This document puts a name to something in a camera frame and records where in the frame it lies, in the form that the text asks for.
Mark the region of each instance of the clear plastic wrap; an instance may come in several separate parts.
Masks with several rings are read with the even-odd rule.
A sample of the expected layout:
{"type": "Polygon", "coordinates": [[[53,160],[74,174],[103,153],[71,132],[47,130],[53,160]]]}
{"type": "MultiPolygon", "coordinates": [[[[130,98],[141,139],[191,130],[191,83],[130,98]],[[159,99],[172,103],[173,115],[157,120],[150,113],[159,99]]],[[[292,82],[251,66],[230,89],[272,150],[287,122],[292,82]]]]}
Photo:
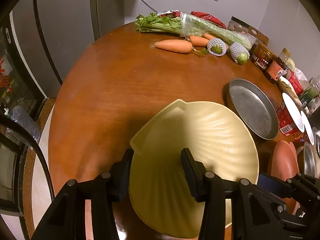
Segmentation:
{"type": "Polygon", "coordinates": [[[188,13],[181,13],[181,36],[188,37],[190,35],[202,36],[209,33],[216,38],[222,39],[229,45],[238,42],[243,45],[247,50],[250,50],[254,41],[242,35],[241,33],[233,32],[220,28],[207,20],[198,18],[188,13]]]}
{"type": "MultiPolygon", "coordinates": [[[[10,115],[10,119],[15,121],[17,124],[21,125],[34,140],[39,143],[41,131],[38,124],[23,110],[21,106],[15,106],[10,115]]],[[[12,134],[15,138],[22,141],[24,144],[29,145],[29,143],[19,134],[15,133],[11,129],[7,128],[7,132],[12,134]]]]}

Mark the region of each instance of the barcode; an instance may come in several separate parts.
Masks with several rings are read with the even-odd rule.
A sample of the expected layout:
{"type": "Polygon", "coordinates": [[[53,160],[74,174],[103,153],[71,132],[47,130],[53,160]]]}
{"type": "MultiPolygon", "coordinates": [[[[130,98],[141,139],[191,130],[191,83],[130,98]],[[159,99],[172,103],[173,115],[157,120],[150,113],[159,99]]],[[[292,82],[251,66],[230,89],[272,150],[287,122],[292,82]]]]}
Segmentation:
{"type": "Polygon", "coordinates": [[[288,124],[288,125],[286,125],[285,127],[282,127],[282,128],[280,129],[280,131],[281,131],[282,133],[288,133],[288,132],[290,132],[292,129],[293,129],[292,125],[291,125],[291,124],[288,124]]]}

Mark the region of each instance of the green fruit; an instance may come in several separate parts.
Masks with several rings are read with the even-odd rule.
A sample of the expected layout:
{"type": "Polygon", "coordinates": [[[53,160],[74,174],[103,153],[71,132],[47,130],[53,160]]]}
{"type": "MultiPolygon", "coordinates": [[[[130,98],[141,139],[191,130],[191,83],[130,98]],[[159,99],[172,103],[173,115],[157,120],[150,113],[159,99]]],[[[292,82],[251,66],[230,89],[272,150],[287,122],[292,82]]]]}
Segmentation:
{"type": "Polygon", "coordinates": [[[213,45],[210,50],[217,54],[221,54],[223,51],[219,45],[213,45]]]}
{"type": "Polygon", "coordinates": [[[237,57],[237,62],[240,65],[246,63],[247,61],[248,61],[248,54],[245,52],[240,53],[239,56],[237,57]]]}

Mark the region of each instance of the bottle cap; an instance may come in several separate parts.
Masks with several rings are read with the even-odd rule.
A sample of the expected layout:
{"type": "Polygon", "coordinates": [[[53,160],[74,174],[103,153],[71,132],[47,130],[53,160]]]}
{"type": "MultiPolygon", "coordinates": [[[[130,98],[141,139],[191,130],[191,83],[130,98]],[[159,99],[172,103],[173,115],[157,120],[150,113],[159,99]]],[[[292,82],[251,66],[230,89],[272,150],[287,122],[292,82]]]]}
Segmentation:
{"type": "Polygon", "coordinates": [[[287,57],[291,56],[290,51],[288,51],[286,48],[283,48],[282,53],[285,54],[287,57]]]}

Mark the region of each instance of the round metal pan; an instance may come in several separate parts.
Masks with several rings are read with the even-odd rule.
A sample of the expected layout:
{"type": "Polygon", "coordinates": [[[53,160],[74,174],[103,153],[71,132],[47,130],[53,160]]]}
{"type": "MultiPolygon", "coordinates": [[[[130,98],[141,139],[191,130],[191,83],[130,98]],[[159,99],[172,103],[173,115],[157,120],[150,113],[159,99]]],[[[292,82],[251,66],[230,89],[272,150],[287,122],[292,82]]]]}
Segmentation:
{"type": "Polygon", "coordinates": [[[269,98],[254,84],[236,78],[229,84],[228,107],[249,130],[265,140],[273,140],[279,131],[276,111],[269,98]]]}

